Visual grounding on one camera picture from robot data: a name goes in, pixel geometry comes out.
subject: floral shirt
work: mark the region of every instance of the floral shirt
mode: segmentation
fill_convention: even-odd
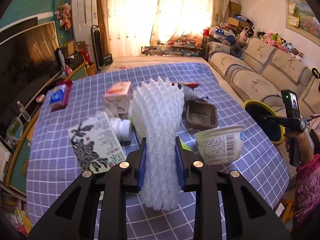
[[[298,229],[320,203],[320,155],[297,168],[293,230]]]

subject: handheld camera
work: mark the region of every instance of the handheld camera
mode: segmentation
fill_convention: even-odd
[[[296,93],[290,90],[281,90],[282,100],[287,117],[275,117],[263,115],[264,121],[277,123],[292,131],[303,132],[307,127],[307,120],[300,118],[299,104]],[[297,139],[288,138],[290,144],[289,163],[294,167],[300,167],[300,150]]]

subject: brown plastic tray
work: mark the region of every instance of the brown plastic tray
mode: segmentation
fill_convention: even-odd
[[[189,127],[207,130],[218,126],[218,114],[214,105],[206,101],[190,101],[187,108]]]

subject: plant illustration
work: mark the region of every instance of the plant illustration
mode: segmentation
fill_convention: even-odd
[[[71,133],[74,133],[71,138],[71,143],[82,170],[88,170],[90,164],[92,164],[97,172],[102,165],[107,168],[108,158],[100,158],[99,154],[93,151],[94,141],[90,141],[85,145],[84,139],[82,138],[87,135],[85,131],[90,131],[94,125],[87,125],[83,128],[81,128],[81,125],[82,122],[79,124],[78,129],[71,130]]]

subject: white plastic bottle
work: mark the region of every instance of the white plastic bottle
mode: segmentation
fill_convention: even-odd
[[[22,116],[24,117],[24,119],[26,119],[27,122],[29,122],[31,120],[30,115],[28,114],[26,108],[23,106],[23,104],[20,103],[20,101],[17,102],[20,113],[22,114]]]
[[[130,120],[128,119],[121,120],[121,118],[119,117],[109,117],[109,121],[111,123],[113,130],[115,131],[115,134],[119,142],[131,141],[132,126],[131,126]]]

